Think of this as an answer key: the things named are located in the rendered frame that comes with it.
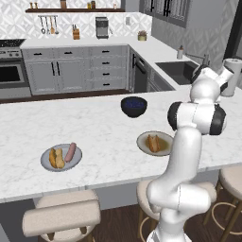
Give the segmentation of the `white paper towel roll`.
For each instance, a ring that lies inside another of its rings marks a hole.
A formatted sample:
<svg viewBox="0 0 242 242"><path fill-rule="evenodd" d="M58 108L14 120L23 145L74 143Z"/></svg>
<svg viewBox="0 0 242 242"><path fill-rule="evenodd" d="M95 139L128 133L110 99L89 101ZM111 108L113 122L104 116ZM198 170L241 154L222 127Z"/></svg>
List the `white paper towel roll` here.
<svg viewBox="0 0 242 242"><path fill-rule="evenodd" d="M223 65L233 70L233 76L228 81L228 87L221 93L222 96L233 96L242 70L242 60L225 59Z"/></svg>

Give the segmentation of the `grey plate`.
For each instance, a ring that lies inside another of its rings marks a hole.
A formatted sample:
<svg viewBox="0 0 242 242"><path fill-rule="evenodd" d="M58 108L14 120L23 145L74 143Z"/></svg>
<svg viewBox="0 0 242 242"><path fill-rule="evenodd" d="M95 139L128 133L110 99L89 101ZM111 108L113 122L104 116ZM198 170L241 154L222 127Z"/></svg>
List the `grey plate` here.
<svg viewBox="0 0 242 242"><path fill-rule="evenodd" d="M54 149L57 149L57 148L61 148L62 149L62 158L65 158L65 156L66 156L66 154L68 152L69 147L70 147L69 144L58 144L58 145L53 146ZM81 149L79 147L76 147L76 150L75 150L75 153L74 153L74 156L73 156L72 160L69 163L66 163L63 168L56 168L56 167L53 167L51 165L50 161L49 161L49 152L50 152L50 148L47 149L43 153L43 155L41 157L41 165L46 170L51 171L51 172L63 172L63 171L72 169L82 159L82 151L81 151Z"/></svg>
<svg viewBox="0 0 242 242"><path fill-rule="evenodd" d="M159 143L161 146L161 150L159 152L151 152L149 147L148 147L148 141L147 141L147 137L151 135L151 136L155 136L157 135L159 137ZM152 156L166 156L170 153L171 151L171 147L172 147L172 142L173 142L173 138L161 131L157 131L157 130L152 130L152 131L146 131L142 134L140 134L136 140L136 144L137 146L144 151L146 154L148 155L152 155Z"/></svg>

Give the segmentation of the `dark blue bowl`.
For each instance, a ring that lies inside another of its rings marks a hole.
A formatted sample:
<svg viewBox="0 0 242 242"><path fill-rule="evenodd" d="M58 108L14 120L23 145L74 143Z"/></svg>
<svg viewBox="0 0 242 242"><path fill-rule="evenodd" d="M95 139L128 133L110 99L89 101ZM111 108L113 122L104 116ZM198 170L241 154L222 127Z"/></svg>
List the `dark blue bowl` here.
<svg viewBox="0 0 242 242"><path fill-rule="evenodd" d="M139 96L129 96L121 100L121 110L128 117L136 118L147 110L147 101Z"/></svg>

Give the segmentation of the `black dishwasher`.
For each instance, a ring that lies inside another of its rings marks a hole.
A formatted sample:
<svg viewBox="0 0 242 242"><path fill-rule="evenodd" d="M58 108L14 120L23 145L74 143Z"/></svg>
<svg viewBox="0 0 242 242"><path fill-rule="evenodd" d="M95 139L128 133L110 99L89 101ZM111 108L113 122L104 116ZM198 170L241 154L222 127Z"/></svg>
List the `black dishwasher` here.
<svg viewBox="0 0 242 242"><path fill-rule="evenodd" d="M148 73L146 62L137 54L132 54L131 67L134 74L133 91L135 93L145 93L147 91Z"/></svg>

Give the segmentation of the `grey sink cupboard run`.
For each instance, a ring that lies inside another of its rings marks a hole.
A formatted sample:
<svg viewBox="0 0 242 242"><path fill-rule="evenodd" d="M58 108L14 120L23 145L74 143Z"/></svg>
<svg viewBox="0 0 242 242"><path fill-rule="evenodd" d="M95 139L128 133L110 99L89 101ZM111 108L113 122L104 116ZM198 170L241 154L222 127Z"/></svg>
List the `grey sink cupboard run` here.
<svg viewBox="0 0 242 242"><path fill-rule="evenodd" d="M174 91L174 88L162 78L153 68L149 68L147 74L147 92Z"/></svg>

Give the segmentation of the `grey base cupboards run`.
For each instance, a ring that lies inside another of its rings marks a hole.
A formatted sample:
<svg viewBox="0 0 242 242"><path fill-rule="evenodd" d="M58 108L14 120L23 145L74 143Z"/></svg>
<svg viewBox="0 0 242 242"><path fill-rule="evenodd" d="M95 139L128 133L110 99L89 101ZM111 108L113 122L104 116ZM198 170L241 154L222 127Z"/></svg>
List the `grey base cupboards run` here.
<svg viewBox="0 0 242 242"><path fill-rule="evenodd" d="M126 45L25 48L34 95L125 89Z"/></svg>

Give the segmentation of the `grey tap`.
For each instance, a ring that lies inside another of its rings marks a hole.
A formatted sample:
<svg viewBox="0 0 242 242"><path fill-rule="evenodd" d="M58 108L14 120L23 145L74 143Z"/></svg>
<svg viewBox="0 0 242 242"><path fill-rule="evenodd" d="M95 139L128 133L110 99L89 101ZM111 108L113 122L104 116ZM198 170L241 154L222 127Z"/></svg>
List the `grey tap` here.
<svg viewBox="0 0 242 242"><path fill-rule="evenodd" d="M203 65L210 65L210 57L208 54L204 54L203 56L198 56L194 54L185 53L185 55L189 57L201 59Z"/></svg>

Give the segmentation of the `pink sausage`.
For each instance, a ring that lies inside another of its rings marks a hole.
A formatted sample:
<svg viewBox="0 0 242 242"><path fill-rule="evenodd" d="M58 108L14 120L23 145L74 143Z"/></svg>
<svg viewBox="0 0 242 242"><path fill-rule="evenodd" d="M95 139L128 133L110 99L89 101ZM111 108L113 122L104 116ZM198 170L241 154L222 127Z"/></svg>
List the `pink sausage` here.
<svg viewBox="0 0 242 242"><path fill-rule="evenodd" d="M70 144L70 147L66 153L66 156L64 158L64 161L69 163L72 159L73 159L73 156L76 152L76 147L77 147L77 144L76 143L71 143Z"/></svg>

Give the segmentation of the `wooden knife block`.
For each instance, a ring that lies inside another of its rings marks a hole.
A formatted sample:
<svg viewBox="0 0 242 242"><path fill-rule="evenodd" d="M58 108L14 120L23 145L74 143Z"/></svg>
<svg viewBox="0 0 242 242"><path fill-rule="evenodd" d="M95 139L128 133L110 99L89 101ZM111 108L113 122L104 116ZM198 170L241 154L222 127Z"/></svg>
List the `wooden knife block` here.
<svg viewBox="0 0 242 242"><path fill-rule="evenodd" d="M79 38L80 38L79 28L77 28L76 25L73 25L72 33L73 33L73 39L74 40L79 40Z"/></svg>

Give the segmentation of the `grey glass-front wall cupboards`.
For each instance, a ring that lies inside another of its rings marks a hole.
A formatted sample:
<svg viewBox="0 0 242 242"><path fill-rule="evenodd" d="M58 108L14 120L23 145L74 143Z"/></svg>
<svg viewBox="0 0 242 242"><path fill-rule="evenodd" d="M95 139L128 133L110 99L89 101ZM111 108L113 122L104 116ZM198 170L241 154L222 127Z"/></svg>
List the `grey glass-front wall cupboards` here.
<svg viewBox="0 0 242 242"><path fill-rule="evenodd" d="M191 0L140 0L140 11L156 19L186 28Z"/></svg>

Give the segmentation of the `beige cushioned stool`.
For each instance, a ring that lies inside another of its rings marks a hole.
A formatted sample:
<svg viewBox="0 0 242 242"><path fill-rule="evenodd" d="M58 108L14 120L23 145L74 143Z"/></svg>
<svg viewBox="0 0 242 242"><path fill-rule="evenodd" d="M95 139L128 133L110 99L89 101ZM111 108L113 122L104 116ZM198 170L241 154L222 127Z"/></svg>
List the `beige cushioned stool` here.
<svg viewBox="0 0 242 242"><path fill-rule="evenodd" d="M236 233L232 231L234 223L238 216L242 213L242 165L226 167L219 170L218 180L216 183L216 195L219 194L221 189L227 191L233 197L233 201L229 203L217 202L214 200L211 208L206 213L203 224L206 225L209 218L212 217L217 227L223 231L220 242L226 242L229 234L242 235L242 232ZM220 205L229 206L229 210L225 216L225 219L228 220L228 224L225 228L217 222L215 217L215 209Z"/></svg>
<svg viewBox="0 0 242 242"><path fill-rule="evenodd" d="M42 197L36 208L23 216L26 237L40 236L44 242L95 242L92 231L101 221L94 190L82 190Z"/></svg>
<svg viewBox="0 0 242 242"><path fill-rule="evenodd" d="M138 233L137 237L142 239L142 242L146 242L143 237L143 226L148 219L151 219L150 230L153 231L156 227L156 223L159 221L160 213L153 213L150 209L148 200L147 200L147 186L149 181L140 181L136 187L136 196L137 201L140 206L139 210L139 219L138 219ZM202 187L207 190L210 195L211 202L216 201L216 189L210 182L199 182L199 187Z"/></svg>

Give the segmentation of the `yellow-orange hot dog bun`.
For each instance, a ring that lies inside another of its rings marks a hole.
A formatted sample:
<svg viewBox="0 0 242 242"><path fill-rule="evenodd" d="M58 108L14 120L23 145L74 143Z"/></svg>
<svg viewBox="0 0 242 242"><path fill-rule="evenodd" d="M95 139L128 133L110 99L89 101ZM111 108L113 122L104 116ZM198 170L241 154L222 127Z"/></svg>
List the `yellow-orange hot dog bun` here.
<svg viewBox="0 0 242 242"><path fill-rule="evenodd" d="M51 148L49 151L49 162L54 168L64 168L65 161L62 158L62 149Z"/></svg>

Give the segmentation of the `dark wooden wall shelf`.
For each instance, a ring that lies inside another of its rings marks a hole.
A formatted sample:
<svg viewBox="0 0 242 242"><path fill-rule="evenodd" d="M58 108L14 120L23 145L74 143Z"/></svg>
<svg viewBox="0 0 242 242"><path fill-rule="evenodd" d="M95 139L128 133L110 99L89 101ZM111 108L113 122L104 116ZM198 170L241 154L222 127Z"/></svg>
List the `dark wooden wall shelf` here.
<svg viewBox="0 0 242 242"><path fill-rule="evenodd" d="M124 9L26 9L26 13L47 12L125 12Z"/></svg>

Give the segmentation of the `orange-brown hot dog bun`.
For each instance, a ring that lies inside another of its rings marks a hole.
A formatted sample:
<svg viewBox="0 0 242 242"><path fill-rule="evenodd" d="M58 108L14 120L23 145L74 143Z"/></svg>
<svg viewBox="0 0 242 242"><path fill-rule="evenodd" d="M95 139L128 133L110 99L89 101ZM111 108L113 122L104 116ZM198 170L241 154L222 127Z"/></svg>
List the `orange-brown hot dog bun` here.
<svg viewBox="0 0 242 242"><path fill-rule="evenodd" d="M161 150L161 146L159 143L159 137L157 135L155 136L151 136L149 135L147 137L147 141L148 141L148 147L150 149L151 152L159 152Z"/></svg>

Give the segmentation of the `grey coffee machine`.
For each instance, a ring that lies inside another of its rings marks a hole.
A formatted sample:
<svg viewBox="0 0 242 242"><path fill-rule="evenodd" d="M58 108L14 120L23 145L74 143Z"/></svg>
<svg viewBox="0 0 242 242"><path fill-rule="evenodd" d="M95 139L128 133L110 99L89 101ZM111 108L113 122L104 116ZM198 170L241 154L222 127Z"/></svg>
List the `grey coffee machine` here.
<svg viewBox="0 0 242 242"><path fill-rule="evenodd" d="M95 34L100 39L109 39L113 32L109 27L109 19L107 17L95 18Z"/></svg>

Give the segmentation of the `steel stove with oven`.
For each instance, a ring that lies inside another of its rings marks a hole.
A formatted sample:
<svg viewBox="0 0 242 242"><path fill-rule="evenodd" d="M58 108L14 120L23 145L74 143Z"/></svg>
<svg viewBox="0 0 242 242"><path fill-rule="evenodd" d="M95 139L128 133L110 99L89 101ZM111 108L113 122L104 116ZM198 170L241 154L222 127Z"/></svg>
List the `steel stove with oven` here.
<svg viewBox="0 0 242 242"><path fill-rule="evenodd" d="M0 99L31 97L24 58L25 39L0 40Z"/></svg>

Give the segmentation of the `dark sink basin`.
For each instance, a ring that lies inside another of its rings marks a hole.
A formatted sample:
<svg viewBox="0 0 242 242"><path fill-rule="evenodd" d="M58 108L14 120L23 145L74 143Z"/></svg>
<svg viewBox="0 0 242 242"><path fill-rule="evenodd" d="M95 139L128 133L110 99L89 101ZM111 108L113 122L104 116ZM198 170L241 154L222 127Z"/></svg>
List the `dark sink basin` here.
<svg viewBox="0 0 242 242"><path fill-rule="evenodd" d="M193 72L198 67L192 61L157 62L157 65L179 85L191 84Z"/></svg>

